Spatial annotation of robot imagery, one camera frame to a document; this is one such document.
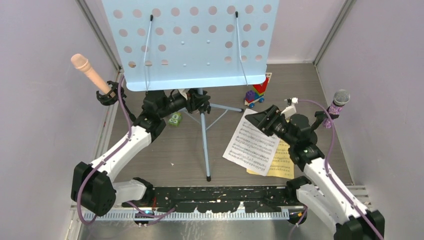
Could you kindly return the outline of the white sheet music page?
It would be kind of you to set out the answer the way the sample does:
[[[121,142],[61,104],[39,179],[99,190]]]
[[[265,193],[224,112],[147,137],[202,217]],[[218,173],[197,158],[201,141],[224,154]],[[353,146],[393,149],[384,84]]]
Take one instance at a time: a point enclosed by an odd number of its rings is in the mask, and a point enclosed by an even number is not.
[[[246,115],[255,113],[256,111],[249,108],[244,111],[222,157],[258,175],[266,176],[280,139],[265,135],[246,120]]]

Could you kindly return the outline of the yellow sheet music page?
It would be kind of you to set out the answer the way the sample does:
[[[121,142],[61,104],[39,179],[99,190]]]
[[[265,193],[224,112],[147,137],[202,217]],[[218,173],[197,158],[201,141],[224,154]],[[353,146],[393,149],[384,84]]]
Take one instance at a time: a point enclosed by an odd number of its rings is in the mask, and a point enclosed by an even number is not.
[[[294,163],[289,156],[289,145],[280,140],[273,161],[267,172],[267,177],[278,177],[292,180],[295,178]]]

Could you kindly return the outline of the light blue music stand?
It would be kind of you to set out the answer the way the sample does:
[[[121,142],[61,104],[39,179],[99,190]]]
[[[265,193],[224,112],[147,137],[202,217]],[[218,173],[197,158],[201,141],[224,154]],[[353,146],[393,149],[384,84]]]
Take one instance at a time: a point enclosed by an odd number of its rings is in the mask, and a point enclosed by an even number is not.
[[[277,0],[104,0],[133,92],[260,84]]]

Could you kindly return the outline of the beige microphone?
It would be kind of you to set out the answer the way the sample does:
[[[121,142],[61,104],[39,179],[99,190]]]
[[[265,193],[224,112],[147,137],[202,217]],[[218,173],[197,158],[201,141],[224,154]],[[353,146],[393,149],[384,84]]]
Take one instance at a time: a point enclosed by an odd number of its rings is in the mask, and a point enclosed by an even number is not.
[[[82,72],[101,92],[107,94],[112,90],[103,78],[94,70],[91,63],[85,56],[77,53],[70,58],[70,61],[75,69]]]

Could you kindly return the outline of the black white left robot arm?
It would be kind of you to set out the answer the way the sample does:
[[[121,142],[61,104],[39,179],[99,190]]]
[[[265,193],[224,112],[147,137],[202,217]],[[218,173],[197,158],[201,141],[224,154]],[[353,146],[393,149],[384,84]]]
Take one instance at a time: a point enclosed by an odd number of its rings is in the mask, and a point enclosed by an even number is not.
[[[192,113],[207,107],[209,99],[206,91],[193,88],[170,96],[163,90],[148,91],[142,112],[128,133],[101,157],[91,163],[80,162],[74,168],[71,199],[97,217],[106,215],[113,206],[128,201],[148,207],[154,199],[153,193],[148,190],[148,182],[140,178],[115,182],[117,175],[136,154],[162,133],[166,126],[165,117],[181,109]]]

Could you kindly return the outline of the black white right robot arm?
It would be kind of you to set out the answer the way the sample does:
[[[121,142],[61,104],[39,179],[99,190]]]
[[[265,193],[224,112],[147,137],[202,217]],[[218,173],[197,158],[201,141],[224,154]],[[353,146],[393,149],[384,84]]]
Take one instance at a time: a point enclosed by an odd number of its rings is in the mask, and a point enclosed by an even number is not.
[[[266,136],[286,142],[291,161],[303,172],[286,184],[288,203],[302,203],[314,212],[335,240],[384,239],[385,218],[363,204],[330,168],[329,155],[317,147],[317,135],[306,116],[296,113],[286,119],[283,111],[272,105],[245,119]]]

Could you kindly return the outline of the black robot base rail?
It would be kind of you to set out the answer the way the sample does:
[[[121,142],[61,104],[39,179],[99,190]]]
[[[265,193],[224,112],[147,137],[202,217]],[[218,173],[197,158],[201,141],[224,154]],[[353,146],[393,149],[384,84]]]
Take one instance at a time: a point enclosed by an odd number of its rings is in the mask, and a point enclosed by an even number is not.
[[[142,200],[132,203],[141,208],[176,213],[276,213],[282,209],[304,211],[305,206],[289,195],[285,186],[186,186],[153,187]]]

